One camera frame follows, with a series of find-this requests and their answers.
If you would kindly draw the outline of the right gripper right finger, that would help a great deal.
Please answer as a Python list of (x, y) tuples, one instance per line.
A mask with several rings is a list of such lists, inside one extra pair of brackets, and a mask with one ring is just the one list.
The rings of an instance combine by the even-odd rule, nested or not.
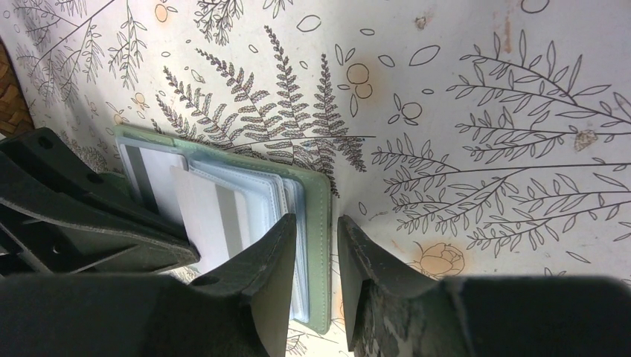
[(628, 356), (630, 289), (609, 277), (433, 280), (337, 222), (347, 348), (355, 356)]

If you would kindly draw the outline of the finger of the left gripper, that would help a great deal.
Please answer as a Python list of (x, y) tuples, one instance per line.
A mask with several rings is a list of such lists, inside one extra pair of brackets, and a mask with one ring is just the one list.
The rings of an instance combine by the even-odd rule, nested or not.
[(57, 193), (1, 155), (1, 275), (162, 273), (198, 261), (192, 245)]
[(186, 242), (185, 230), (135, 203), (86, 165), (50, 129), (24, 132), (1, 141), (1, 151), (56, 192)]

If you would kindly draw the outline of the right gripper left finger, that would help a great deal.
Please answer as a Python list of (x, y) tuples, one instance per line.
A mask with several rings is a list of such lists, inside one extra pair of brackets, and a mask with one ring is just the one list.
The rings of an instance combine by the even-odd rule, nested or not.
[(3, 356), (284, 356), (292, 213), (183, 283), (168, 274), (23, 274), (1, 282)]

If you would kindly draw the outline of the woven brown basket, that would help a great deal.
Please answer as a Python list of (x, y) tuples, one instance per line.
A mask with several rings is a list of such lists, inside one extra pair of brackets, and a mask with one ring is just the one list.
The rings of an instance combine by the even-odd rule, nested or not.
[(13, 137), (34, 129), (19, 80), (1, 41), (1, 136)]

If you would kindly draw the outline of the white card with stripe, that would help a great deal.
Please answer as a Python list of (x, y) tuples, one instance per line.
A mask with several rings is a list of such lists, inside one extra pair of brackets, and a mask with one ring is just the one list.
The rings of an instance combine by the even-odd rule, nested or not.
[(204, 274), (251, 245), (246, 197), (202, 172), (171, 167), (176, 200), (189, 241), (199, 252), (194, 268)]

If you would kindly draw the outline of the green card holder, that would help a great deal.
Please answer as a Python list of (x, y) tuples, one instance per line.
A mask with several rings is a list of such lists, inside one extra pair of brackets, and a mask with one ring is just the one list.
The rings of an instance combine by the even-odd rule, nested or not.
[[(324, 334), (329, 330), (332, 196), (325, 175), (131, 126), (116, 126), (114, 136), (119, 154), (120, 144), (178, 153), (186, 158), (188, 170), (202, 172), (240, 191), (246, 197), (251, 245), (283, 215), (293, 214), (296, 253), (289, 316), (315, 332)], [(194, 264), (186, 269), (192, 277), (199, 277), (202, 273)]]

